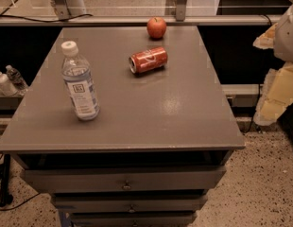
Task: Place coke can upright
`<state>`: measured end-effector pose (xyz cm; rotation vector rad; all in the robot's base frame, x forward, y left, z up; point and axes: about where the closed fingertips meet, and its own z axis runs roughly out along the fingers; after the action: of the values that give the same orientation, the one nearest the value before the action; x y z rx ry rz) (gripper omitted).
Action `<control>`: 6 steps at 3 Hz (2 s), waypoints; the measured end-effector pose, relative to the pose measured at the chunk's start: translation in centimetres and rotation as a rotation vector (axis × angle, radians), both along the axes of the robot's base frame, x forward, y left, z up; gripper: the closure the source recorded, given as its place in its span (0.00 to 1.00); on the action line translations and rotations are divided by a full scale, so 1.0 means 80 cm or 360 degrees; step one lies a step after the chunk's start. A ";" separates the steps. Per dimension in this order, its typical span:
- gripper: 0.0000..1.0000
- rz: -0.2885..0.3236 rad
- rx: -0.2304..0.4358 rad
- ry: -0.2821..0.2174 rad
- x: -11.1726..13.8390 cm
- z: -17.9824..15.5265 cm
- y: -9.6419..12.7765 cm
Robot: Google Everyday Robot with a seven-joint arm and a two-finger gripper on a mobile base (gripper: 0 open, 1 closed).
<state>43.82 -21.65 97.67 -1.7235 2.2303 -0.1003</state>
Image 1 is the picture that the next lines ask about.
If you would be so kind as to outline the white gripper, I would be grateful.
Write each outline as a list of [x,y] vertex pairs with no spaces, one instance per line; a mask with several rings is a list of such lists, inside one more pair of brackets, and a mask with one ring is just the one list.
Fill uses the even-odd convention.
[[293,4],[279,20],[252,44],[259,49],[272,49],[274,56],[286,62],[279,69],[269,69],[262,95],[256,106],[253,121],[259,126],[269,126],[293,103]]

